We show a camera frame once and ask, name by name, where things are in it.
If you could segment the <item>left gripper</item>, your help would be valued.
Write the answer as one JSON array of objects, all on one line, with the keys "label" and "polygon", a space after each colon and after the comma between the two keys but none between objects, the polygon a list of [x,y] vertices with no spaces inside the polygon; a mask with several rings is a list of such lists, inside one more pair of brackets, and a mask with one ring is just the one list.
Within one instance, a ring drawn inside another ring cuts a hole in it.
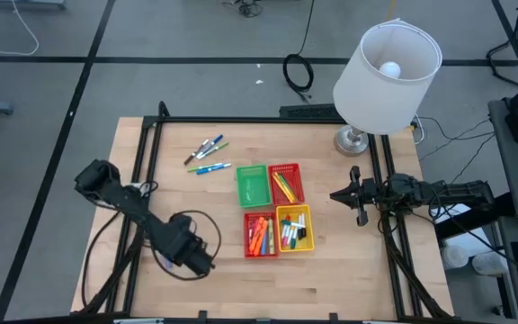
[{"label": "left gripper", "polygon": [[202,239],[188,229],[174,227],[168,245],[168,257],[178,266],[187,266],[196,275],[207,275],[214,267]]}]

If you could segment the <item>white paper roll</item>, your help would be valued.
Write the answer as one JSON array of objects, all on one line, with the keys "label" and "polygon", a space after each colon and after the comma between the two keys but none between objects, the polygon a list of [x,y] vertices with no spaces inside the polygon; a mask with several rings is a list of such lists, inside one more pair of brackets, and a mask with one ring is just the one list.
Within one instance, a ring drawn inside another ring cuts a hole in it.
[{"label": "white paper roll", "polygon": [[471,264],[479,275],[499,276],[509,271],[507,260],[493,251],[474,256]]},{"label": "white paper roll", "polygon": [[441,249],[443,269],[458,269],[469,263],[469,252],[460,246],[446,246]]}]

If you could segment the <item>green capped thin marker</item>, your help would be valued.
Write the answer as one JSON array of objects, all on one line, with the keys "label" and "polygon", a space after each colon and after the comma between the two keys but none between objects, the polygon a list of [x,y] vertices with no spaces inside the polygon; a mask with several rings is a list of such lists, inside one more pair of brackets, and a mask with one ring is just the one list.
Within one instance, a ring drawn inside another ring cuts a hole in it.
[{"label": "green capped thin marker", "polygon": [[207,165],[207,166],[193,166],[193,167],[187,168],[187,172],[193,173],[193,172],[197,172],[202,169],[208,169],[208,168],[218,167],[218,166],[222,166],[222,165],[223,165],[223,163],[219,162],[219,163],[215,163],[215,164],[211,164],[211,165]]}]

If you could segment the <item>yellow thin marker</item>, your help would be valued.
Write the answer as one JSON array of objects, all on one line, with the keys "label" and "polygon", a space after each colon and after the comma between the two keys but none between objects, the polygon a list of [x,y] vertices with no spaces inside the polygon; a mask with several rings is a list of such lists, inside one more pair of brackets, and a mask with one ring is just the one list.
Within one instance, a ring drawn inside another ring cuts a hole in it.
[{"label": "yellow thin marker", "polygon": [[286,196],[287,200],[290,202],[290,203],[293,203],[293,200],[292,198],[290,197],[290,194],[289,192],[287,191],[285,185],[282,183],[281,179],[280,179],[280,175],[278,173],[273,173],[272,174],[272,178],[273,180],[275,181],[275,183],[279,186],[279,188],[282,190],[282,192],[284,193],[284,195]]}]

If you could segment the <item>black aluminium table frame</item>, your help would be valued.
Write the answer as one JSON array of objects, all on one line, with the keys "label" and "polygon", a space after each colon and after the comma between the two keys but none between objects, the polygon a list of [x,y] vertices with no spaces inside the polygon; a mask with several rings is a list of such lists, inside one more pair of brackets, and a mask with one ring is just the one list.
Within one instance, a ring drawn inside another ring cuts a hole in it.
[{"label": "black aluminium table frame", "polygon": [[[381,163],[381,151],[345,157],[332,143],[337,121],[295,121],[279,118],[179,117],[165,119],[156,162],[138,157],[142,127],[149,118],[123,117],[114,134],[110,161],[128,182],[134,170],[152,173],[158,188],[150,208],[159,217],[192,209],[198,232],[216,255],[210,275],[199,281],[176,280],[165,274],[149,251],[143,251],[130,314],[136,317],[184,318],[200,311],[210,320],[395,320],[410,314],[406,281],[401,297],[393,296],[389,261],[377,229],[379,213],[368,210],[365,226],[356,214],[330,199],[346,186],[349,170],[358,166],[365,177]],[[225,143],[221,157],[233,167],[193,175],[183,167],[189,150],[207,137]],[[244,255],[244,216],[237,198],[234,167],[296,163],[312,216],[314,247],[252,259]]]}]

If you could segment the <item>red plastic basket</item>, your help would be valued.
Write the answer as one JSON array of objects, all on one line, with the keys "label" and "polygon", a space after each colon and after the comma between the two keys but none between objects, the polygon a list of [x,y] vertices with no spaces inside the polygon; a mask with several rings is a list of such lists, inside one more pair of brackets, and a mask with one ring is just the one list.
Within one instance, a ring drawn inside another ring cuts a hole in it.
[{"label": "red plastic basket", "polygon": [[[281,173],[292,187],[293,192],[297,195],[298,202],[289,202],[272,178],[273,173]],[[297,163],[271,165],[268,166],[268,178],[271,185],[272,201],[275,206],[301,204],[305,202],[305,194],[303,191],[300,168]]]},{"label": "red plastic basket", "polygon": [[[273,238],[274,238],[274,247],[275,247],[275,253],[274,255],[269,255],[267,252],[266,255],[262,256],[255,256],[254,254],[249,252],[249,244],[248,241],[248,230],[252,228],[255,229],[255,223],[260,218],[263,217],[266,221],[269,219],[272,219],[273,221]],[[269,257],[277,257],[279,255],[279,243],[278,243],[278,236],[277,236],[277,224],[276,224],[276,218],[274,212],[255,212],[255,213],[246,213],[244,217],[244,253],[246,258],[269,258]]]}]

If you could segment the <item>brown capped thin marker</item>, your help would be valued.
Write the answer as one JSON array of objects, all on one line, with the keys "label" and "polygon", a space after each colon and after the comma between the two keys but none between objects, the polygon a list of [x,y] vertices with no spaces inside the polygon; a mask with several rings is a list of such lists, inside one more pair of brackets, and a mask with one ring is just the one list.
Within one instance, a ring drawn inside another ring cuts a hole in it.
[{"label": "brown capped thin marker", "polygon": [[205,147],[206,147],[206,145],[207,145],[208,143],[209,143],[209,139],[205,139],[205,140],[200,144],[200,146],[199,146],[197,149],[195,149],[195,150],[191,153],[191,155],[190,155],[188,158],[186,158],[186,159],[184,160],[183,165],[184,165],[184,166],[187,166],[187,165],[188,165],[188,164],[189,164],[189,163],[190,163],[190,162],[191,162],[191,161],[192,161],[192,160],[193,160],[193,159],[194,159],[194,158],[195,158],[195,157],[196,157],[196,156],[197,156],[197,155],[198,155],[198,154],[199,154],[199,153],[200,153],[200,152],[205,148]]}]

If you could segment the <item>green plastic basket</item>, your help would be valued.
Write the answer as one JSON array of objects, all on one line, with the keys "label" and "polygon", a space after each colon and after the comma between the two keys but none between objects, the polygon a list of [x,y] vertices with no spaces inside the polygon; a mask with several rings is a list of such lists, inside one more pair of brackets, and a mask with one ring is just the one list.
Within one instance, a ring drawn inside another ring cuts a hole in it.
[{"label": "green plastic basket", "polygon": [[241,208],[263,207],[272,203],[267,165],[240,166],[236,170],[236,179]]}]

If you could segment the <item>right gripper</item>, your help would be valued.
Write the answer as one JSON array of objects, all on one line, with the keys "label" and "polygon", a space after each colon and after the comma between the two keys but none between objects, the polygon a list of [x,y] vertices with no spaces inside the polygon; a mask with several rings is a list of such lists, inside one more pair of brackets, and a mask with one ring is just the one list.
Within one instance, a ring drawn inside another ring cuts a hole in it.
[{"label": "right gripper", "polygon": [[358,211],[356,219],[358,226],[364,226],[369,221],[368,213],[365,210],[367,204],[374,205],[380,212],[390,214],[392,203],[389,201],[389,180],[377,184],[373,178],[361,179],[360,168],[357,166],[352,167],[350,178],[354,187],[348,185],[344,189],[330,193],[329,196],[333,201]]}]

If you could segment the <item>orange thin marker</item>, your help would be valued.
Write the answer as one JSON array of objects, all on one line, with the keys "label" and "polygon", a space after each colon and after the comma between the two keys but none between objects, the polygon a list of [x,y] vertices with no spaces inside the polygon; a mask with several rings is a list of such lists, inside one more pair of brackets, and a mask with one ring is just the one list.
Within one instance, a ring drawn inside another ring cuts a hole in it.
[{"label": "orange thin marker", "polygon": [[292,190],[291,190],[290,186],[288,185],[284,176],[281,173],[277,173],[276,176],[278,177],[279,181],[281,182],[282,190],[286,193],[288,200],[291,203],[295,203],[297,201],[297,198],[296,198],[294,192],[292,192]]}]

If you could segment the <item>blue capped thin marker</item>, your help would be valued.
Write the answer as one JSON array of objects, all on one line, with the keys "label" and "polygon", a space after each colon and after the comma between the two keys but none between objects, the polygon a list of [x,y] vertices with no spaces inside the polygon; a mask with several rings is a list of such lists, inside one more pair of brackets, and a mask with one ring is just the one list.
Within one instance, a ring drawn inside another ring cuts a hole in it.
[{"label": "blue capped thin marker", "polygon": [[216,144],[218,144],[223,138],[223,134],[218,135],[217,138],[207,143],[203,149],[196,155],[196,158],[202,159],[203,155],[208,152],[210,149],[212,149]]}]

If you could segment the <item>table lamp white shade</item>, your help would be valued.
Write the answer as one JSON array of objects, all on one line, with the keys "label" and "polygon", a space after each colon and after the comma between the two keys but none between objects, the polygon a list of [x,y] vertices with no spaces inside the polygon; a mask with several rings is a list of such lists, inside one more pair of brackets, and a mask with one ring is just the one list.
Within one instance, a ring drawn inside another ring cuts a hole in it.
[{"label": "table lamp white shade", "polygon": [[357,156],[370,135],[407,127],[441,66],[438,43],[413,24],[395,19],[369,28],[333,89],[346,122],[335,134],[336,150]]}]

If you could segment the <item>black bar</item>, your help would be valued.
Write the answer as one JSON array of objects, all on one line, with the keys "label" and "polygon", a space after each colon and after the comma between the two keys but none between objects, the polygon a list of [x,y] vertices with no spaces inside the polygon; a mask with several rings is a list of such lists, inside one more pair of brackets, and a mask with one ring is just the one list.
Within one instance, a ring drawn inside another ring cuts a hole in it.
[{"label": "black bar", "polygon": [[458,215],[450,215],[447,220],[435,226],[438,239],[447,239],[497,221],[500,217],[514,217],[514,201],[510,193],[495,198],[495,204],[488,210],[470,209]]}]

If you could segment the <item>yellow plastic basket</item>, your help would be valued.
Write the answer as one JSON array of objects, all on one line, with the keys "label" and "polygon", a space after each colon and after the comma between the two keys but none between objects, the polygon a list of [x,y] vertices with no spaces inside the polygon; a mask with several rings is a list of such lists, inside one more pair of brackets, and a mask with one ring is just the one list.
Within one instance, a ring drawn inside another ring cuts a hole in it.
[{"label": "yellow plastic basket", "polygon": [[[290,237],[289,237],[289,245],[286,247],[282,246],[282,233],[285,225],[281,223],[281,221],[285,220],[286,216],[290,215],[290,221],[297,222],[300,214],[304,213],[306,217],[306,230],[307,236],[304,239],[297,240],[296,236],[296,246],[294,249],[290,248]],[[277,236],[279,243],[279,251],[280,252],[305,252],[311,251],[314,249],[314,234],[312,229],[311,215],[310,209],[306,204],[303,205],[287,205],[287,206],[279,206],[276,208],[275,212],[276,224],[277,224]]]}]

